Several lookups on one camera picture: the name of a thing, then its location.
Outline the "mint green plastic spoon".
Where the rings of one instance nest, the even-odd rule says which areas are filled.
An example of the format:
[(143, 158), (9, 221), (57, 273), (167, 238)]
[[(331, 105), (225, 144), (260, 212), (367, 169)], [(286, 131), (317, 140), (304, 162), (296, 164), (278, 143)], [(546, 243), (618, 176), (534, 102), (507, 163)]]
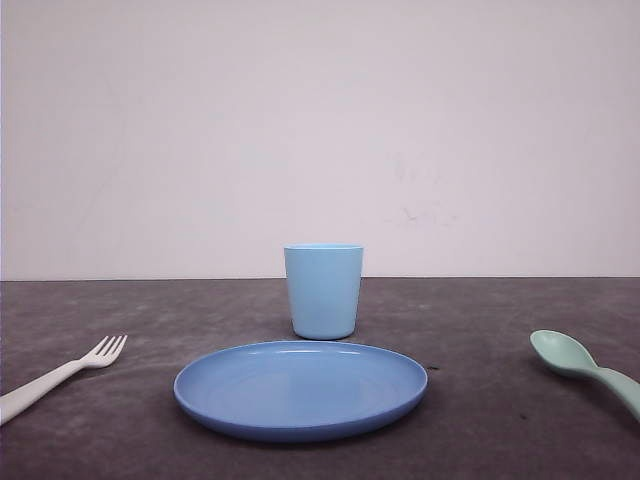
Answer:
[(639, 420), (639, 383), (611, 368), (599, 366), (576, 339), (553, 330), (536, 330), (530, 343), (542, 362), (554, 373), (568, 378), (588, 378), (606, 386)]

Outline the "white plastic fork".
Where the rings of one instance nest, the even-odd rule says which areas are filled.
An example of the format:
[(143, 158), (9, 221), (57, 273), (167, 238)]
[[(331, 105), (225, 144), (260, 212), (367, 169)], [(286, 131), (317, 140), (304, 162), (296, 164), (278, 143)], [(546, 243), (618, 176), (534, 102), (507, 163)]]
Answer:
[(106, 336), (88, 353), (1, 396), (1, 425), (30, 408), (51, 390), (82, 370), (102, 369), (112, 365), (120, 356), (127, 335)]

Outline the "light blue plastic cup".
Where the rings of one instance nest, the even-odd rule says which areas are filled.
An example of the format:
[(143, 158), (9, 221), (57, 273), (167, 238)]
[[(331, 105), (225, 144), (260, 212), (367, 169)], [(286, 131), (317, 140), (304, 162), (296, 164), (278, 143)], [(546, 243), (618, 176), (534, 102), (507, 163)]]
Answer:
[(312, 243), (284, 247), (294, 332), (312, 340), (334, 340), (356, 327), (364, 248)]

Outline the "blue plastic plate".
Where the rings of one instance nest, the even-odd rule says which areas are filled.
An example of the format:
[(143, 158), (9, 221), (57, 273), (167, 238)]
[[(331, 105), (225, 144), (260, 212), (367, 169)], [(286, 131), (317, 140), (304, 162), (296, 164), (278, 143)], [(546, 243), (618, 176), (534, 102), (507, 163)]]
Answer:
[(273, 341), (186, 365), (174, 396), (202, 426), (271, 443), (343, 439), (384, 428), (422, 400), (428, 375), (395, 351), (335, 341)]

